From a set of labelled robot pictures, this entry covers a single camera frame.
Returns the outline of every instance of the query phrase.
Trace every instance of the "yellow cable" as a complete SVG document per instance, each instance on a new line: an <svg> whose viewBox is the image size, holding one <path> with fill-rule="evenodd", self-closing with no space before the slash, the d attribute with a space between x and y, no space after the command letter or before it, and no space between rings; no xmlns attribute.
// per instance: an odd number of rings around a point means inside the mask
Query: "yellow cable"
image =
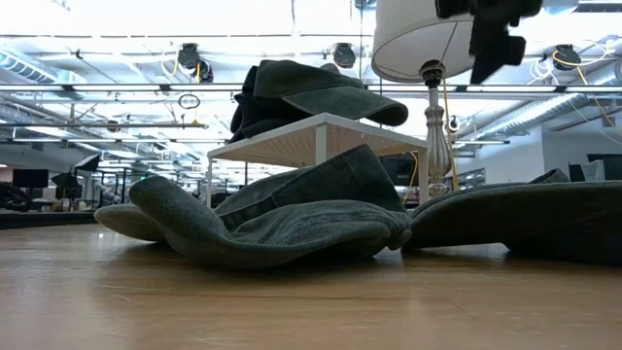
<svg viewBox="0 0 622 350"><path fill-rule="evenodd" d="M404 197L403 204L406 204L408 200L408 195L410 194L410 190L412 190L412 184L415 182L415 175L417 175L417 168L419 168L419 160L414 152L409 152L410 155L415 158L415 169L412 171L412 177L410 178L410 185L408 185L408 191L406 191L406 196Z"/></svg>
<svg viewBox="0 0 622 350"><path fill-rule="evenodd" d="M579 72L579 77L581 77L583 84L589 85L587 83L587 79L585 79L585 75L583 74L583 70L581 69L581 67L576 67L576 71ZM601 113L603 113L603 116L605 116L606 121L609 123L609 125L611 125L611 127L615 129L615 132L617 132L618 135L622 137L622 132L620 132L620 130L617 127L615 127L615 123L613 123L613 120L611 119L609 114L606 112L605 108L603 108L603 106L601 105L601 102L599 102L596 96L592 96L592 97L594 98L594 102L596 102L596 104L599 106L599 109L601 110Z"/></svg>
<svg viewBox="0 0 622 350"><path fill-rule="evenodd" d="M594 63L602 61L608 55L608 53L605 52L599 58L591 60L591 61L589 61L587 63L570 63L570 62L566 62L564 60L561 60L561 59L557 58L557 53L559 53L559 51L554 51L553 52L553 55L552 55L553 59L555 59L556 61L558 61L560 63L563 63L563 64L566 64L568 66L571 66L571 67L583 67L583 66L586 66L586 65L594 64Z"/></svg>
<svg viewBox="0 0 622 350"><path fill-rule="evenodd" d="M166 69L166 66L164 66L164 57L165 57L165 52L162 53L162 60L159 62L159 65L162 68L162 72L164 72L164 74L166 74L169 77L172 77L175 74L177 74L177 66L179 65L179 50L175 52L175 67L173 67L172 73L169 72L168 69Z"/></svg>
<svg viewBox="0 0 622 350"><path fill-rule="evenodd" d="M445 129L447 131L447 146L449 147L449 157L451 158L452 182L454 191L458 190L458 169L454 159L454 145L451 144L451 130L449 129L449 98L447 97L447 82L443 78L443 96L445 99Z"/></svg>

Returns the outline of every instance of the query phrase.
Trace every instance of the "white lamp shade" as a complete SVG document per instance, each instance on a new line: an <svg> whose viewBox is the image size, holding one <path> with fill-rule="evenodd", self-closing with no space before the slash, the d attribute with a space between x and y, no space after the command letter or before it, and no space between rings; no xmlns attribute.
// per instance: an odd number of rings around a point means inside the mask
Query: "white lamp shade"
<svg viewBox="0 0 622 350"><path fill-rule="evenodd" d="M445 77L468 70L470 15L440 19L433 0L378 0L371 68L382 79L422 83L419 69L436 59Z"/></svg>

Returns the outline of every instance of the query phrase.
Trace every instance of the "lamp base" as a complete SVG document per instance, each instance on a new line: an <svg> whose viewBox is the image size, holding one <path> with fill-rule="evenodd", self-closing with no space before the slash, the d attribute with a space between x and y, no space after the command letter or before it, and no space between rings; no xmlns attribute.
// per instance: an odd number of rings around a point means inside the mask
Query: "lamp base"
<svg viewBox="0 0 622 350"><path fill-rule="evenodd" d="M447 141L443 134L443 114L445 110L438 105L438 86L445 74L445 66L438 60L426 62L419 74L425 79L429 89L430 106L426 109L428 126L428 170L430 171L430 198L449 192L445 185L445 175L451 170L452 160Z"/></svg>

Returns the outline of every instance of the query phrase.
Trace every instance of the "wooden table surface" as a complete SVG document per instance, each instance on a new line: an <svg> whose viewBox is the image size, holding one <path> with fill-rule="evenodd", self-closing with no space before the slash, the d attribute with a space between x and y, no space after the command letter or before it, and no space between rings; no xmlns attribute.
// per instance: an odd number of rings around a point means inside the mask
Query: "wooden table surface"
<svg viewBox="0 0 622 350"><path fill-rule="evenodd" d="M101 226L0 230L0 349L619 349L621 270L501 245L231 272Z"/></svg>

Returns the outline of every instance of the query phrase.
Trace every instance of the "cap visor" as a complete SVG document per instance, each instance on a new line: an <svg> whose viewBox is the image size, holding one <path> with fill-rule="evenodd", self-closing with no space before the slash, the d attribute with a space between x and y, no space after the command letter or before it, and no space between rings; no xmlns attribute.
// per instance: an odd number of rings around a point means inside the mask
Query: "cap visor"
<svg viewBox="0 0 622 350"><path fill-rule="evenodd" d="M403 104L357 87L322 88L290 94L283 99L312 116L331 113L390 126L402 125L408 119L408 109Z"/></svg>

